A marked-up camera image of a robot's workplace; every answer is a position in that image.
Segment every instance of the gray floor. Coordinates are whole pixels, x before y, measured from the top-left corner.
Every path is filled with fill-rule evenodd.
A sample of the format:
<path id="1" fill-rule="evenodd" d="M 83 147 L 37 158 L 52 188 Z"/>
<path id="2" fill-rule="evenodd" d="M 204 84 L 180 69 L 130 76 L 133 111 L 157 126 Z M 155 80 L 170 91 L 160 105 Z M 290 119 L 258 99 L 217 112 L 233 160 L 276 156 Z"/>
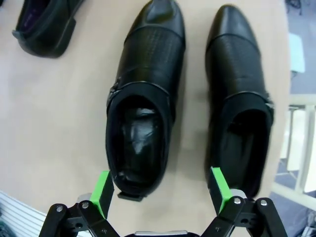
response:
<path id="1" fill-rule="evenodd" d="M 287 16 L 289 31 L 302 38 L 306 68 L 305 73 L 297 74 L 292 79 L 291 94 L 316 94 L 316 0 L 302 0 L 302 15 L 299 10 L 289 7 Z M 280 161 L 275 181 L 294 189 L 296 179 L 297 171 L 288 172 L 285 162 Z M 316 197 L 316 192 L 309 195 Z M 289 237 L 294 237 L 304 228 L 308 217 L 313 215 L 308 208 L 275 193 L 272 193 L 270 198 L 276 205 Z"/>

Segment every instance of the screw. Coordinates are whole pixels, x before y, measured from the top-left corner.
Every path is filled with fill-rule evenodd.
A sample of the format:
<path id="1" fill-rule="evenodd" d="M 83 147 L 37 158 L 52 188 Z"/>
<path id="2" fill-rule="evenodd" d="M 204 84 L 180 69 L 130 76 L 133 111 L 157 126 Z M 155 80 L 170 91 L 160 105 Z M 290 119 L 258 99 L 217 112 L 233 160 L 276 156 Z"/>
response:
<path id="1" fill-rule="evenodd" d="M 88 208 L 89 207 L 89 203 L 88 202 L 84 202 L 83 204 L 82 204 L 82 208 L 83 209 L 86 209 L 86 208 Z"/>
<path id="2" fill-rule="evenodd" d="M 268 203 L 267 203 L 267 201 L 266 201 L 266 200 L 261 200 L 261 201 L 260 201 L 260 204 L 261 204 L 261 205 L 263 205 L 263 206 L 268 205 Z"/>
<path id="3" fill-rule="evenodd" d="M 234 198 L 234 203 L 235 204 L 241 204 L 241 200 L 239 198 Z"/>
<path id="4" fill-rule="evenodd" d="M 58 206 L 56 209 L 57 212 L 61 212 L 62 210 L 63 210 L 63 206 Z"/>

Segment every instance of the shoe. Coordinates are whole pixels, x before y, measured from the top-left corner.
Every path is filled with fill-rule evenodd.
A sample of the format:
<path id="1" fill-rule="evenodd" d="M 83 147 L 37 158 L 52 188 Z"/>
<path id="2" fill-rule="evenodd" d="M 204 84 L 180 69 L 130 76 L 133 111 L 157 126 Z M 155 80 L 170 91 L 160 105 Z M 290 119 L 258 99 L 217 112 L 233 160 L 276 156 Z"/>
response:
<path id="1" fill-rule="evenodd" d="M 107 106 L 106 151 L 120 198 L 141 201 L 163 177 L 184 52 L 177 3 L 147 3 L 125 39 Z"/>
<path id="2" fill-rule="evenodd" d="M 57 58 L 68 47 L 83 0 L 25 0 L 12 32 L 22 49 L 39 57 Z"/>
<path id="3" fill-rule="evenodd" d="M 257 40 L 232 5 L 222 6 L 215 16 L 205 67 L 213 110 L 206 172 L 220 167 L 230 188 L 252 198 L 260 188 L 274 111 Z"/>

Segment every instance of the wooden table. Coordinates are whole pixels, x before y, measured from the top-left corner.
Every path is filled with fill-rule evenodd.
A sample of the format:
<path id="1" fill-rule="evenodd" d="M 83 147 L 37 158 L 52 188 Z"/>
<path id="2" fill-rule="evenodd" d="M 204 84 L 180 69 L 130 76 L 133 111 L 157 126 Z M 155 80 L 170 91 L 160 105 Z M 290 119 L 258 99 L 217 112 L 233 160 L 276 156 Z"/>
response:
<path id="1" fill-rule="evenodd" d="M 105 153 L 106 100 L 123 41 L 147 0 L 86 0 L 69 48 L 59 59 L 25 53 L 12 36 L 22 0 L 0 9 L 0 190 L 46 212 L 93 190 Z M 223 0 L 179 0 L 187 51 L 171 151 L 159 188 L 141 203 L 113 198 L 109 221 L 119 234 L 189 230 L 201 234 L 215 216 L 204 179 L 208 86 L 207 35 Z M 257 36 L 267 89 L 275 103 L 269 158 L 259 196 L 277 170 L 289 92 L 288 29 L 283 1 L 231 0 Z"/>

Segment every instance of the shoe insole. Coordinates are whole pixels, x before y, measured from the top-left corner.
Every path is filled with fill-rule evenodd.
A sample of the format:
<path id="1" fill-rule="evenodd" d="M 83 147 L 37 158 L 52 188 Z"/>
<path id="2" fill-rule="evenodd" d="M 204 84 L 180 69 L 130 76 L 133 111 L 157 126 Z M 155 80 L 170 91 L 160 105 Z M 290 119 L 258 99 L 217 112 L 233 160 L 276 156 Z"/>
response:
<path id="1" fill-rule="evenodd" d="M 21 22 L 21 31 L 28 31 L 40 18 L 47 8 L 50 0 L 30 0 L 26 7 L 23 20 Z"/>
<path id="2" fill-rule="evenodd" d="M 119 109 L 118 175 L 131 185 L 151 184 L 160 172 L 163 126 L 154 106 L 141 97 L 127 98 Z"/>
<path id="3" fill-rule="evenodd" d="M 259 111 L 251 110 L 238 114 L 229 125 L 224 136 L 222 169 L 230 188 L 242 189 L 255 186 L 256 165 L 261 165 L 259 159 L 266 143 L 265 115 Z"/>

